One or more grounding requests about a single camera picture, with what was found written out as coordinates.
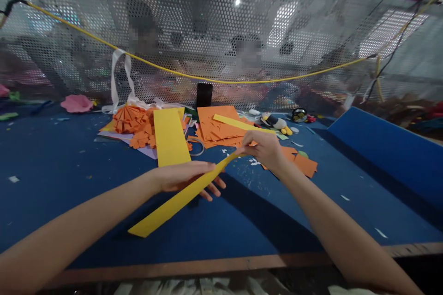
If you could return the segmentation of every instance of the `yellow paper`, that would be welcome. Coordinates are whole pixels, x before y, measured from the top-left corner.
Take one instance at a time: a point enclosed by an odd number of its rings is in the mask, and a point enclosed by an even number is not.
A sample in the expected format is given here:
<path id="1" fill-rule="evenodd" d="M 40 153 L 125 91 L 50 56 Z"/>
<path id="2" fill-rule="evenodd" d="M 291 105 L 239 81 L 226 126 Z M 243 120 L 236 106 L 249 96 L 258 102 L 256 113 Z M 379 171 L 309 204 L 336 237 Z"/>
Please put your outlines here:
<path id="1" fill-rule="evenodd" d="M 159 167 L 191 161 L 176 108 L 154 111 L 154 127 Z"/>
<path id="2" fill-rule="evenodd" d="M 168 109 L 174 109 L 177 112 L 179 112 L 180 121 L 183 121 L 183 117 L 185 115 L 185 108 L 184 107 L 174 107 L 174 108 L 168 108 Z"/>
<path id="3" fill-rule="evenodd" d="M 269 132 L 269 133 L 275 134 L 275 132 L 272 130 L 257 128 L 257 127 L 251 126 L 249 124 L 246 124 L 244 122 L 237 121 L 237 120 L 234 120 L 231 118 L 227 118 L 227 117 L 224 117 L 224 116 L 218 115 L 218 114 L 214 115 L 214 120 L 226 123 L 228 125 L 231 125 L 231 126 L 243 129 L 243 130 L 257 130 L 257 131 Z"/>
<path id="4" fill-rule="evenodd" d="M 114 131 L 114 119 L 111 120 L 107 125 L 105 125 L 103 128 L 101 128 L 99 131 Z"/>
<path id="5" fill-rule="evenodd" d="M 227 158 L 220 161 L 213 171 L 203 174 L 145 219 L 130 228 L 128 232 L 140 237 L 148 236 L 150 233 L 172 218 L 178 211 L 184 208 L 186 204 L 192 201 L 195 196 L 205 189 L 220 174 L 220 172 L 231 162 L 231 160 L 234 160 L 237 157 L 237 155 L 231 154 Z"/>

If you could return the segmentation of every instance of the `purple paper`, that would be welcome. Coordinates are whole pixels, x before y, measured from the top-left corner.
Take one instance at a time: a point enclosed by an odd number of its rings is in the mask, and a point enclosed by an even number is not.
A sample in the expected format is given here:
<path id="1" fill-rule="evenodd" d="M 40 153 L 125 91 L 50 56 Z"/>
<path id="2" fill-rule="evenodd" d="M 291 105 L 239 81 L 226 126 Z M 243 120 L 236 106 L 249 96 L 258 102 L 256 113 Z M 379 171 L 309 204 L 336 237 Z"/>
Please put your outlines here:
<path id="1" fill-rule="evenodd" d="M 117 138 L 123 142 L 125 142 L 126 144 L 130 144 L 131 143 L 131 139 L 134 136 L 134 134 L 118 134 L 115 132 L 111 132 L 111 131 L 101 131 L 98 133 L 98 135 L 100 136 L 105 136 L 105 137 L 111 137 L 111 138 Z M 141 147 L 140 149 L 137 149 L 138 151 L 140 151 L 141 153 L 147 155 L 148 157 L 157 160 L 157 150 L 151 149 L 149 146 L 145 146 L 144 148 Z"/>

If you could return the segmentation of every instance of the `white ribbon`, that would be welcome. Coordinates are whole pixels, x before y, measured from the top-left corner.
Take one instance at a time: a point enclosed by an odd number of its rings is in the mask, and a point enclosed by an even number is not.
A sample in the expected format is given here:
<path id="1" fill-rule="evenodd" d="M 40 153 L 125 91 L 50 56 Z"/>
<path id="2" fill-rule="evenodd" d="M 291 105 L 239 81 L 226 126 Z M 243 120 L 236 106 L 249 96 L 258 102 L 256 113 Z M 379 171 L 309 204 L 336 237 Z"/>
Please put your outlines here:
<path id="1" fill-rule="evenodd" d="M 360 103 L 360 105 L 363 104 L 366 101 L 366 99 L 368 98 L 368 94 L 369 94 L 369 91 L 371 90 L 371 87 L 377 83 L 377 80 L 382 79 L 382 78 L 384 78 L 384 76 L 376 77 L 371 81 L 371 83 L 369 84 L 368 88 L 365 91 L 365 94 L 363 95 L 363 101 Z"/>
<path id="2" fill-rule="evenodd" d="M 114 53 L 112 54 L 112 67 L 111 67 L 111 99 L 112 99 L 112 106 L 107 105 L 102 107 L 102 112 L 105 114 L 115 114 L 117 113 L 117 110 L 124 106 L 119 104 L 119 94 L 117 92 L 117 86 L 115 85 L 115 65 L 117 64 L 118 59 L 122 54 L 125 54 L 125 51 L 122 49 L 117 48 Z M 146 105 L 144 101 L 141 101 L 139 98 L 135 96 L 135 88 L 134 88 L 134 81 L 131 78 L 131 57 L 126 54 L 125 57 L 125 71 L 126 71 L 126 77 L 128 79 L 129 87 L 131 88 L 131 92 L 129 93 L 127 104 L 138 106 L 144 109 L 148 109 L 150 106 Z"/>

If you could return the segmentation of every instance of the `hand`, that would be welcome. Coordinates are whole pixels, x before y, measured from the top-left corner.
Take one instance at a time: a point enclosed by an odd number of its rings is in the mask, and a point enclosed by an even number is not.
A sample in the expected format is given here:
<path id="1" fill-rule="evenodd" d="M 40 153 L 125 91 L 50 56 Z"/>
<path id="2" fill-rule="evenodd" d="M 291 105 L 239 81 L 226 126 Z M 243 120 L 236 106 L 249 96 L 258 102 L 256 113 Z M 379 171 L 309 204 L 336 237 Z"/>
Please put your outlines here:
<path id="1" fill-rule="evenodd" d="M 252 141 L 257 145 L 249 146 Z M 249 130 L 235 154 L 240 153 L 250 154 L 256 158 L 260 163 L 275 172 L 286 163 L 286 158 L 280 148 L 277 136 L 271 133 L 265 133 L 257 130 Z"/>
<path id="2" fill-rule="evenodd" d="M 197 180 L 202 174 L 210 172 L 215 169 L 215 164 L 204 161 L 191 161 L 185 164 L 173 165 L 155 168 L 152 170 L 156 182 L 160 185 L 161 191 L 178 191 L 186 188 L 189 184 Z M 226 184 L 219 177 L 215 178 L 214 182 L 222 189 L 226 188 Z M 211 183 L 207 187 L 216 197 L 220 197 L 221 193 Z M 207 201 L 212 201 L 212 197 L 206 190 L 200 193 L 200 196 Z"/>

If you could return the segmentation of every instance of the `black phone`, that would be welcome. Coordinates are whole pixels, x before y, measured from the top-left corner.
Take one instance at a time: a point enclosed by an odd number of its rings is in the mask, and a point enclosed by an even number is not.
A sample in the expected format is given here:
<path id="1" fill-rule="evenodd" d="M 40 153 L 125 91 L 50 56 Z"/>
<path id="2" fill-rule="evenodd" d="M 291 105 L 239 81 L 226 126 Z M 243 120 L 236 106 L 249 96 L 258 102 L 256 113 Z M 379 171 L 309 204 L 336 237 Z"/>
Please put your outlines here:
<path id="1" fill-rule="evenodd" d="M 212 101 L 212 84 L 198 83 L 197 84 L 197 102 L 196 107 L 211 106 Z"/>

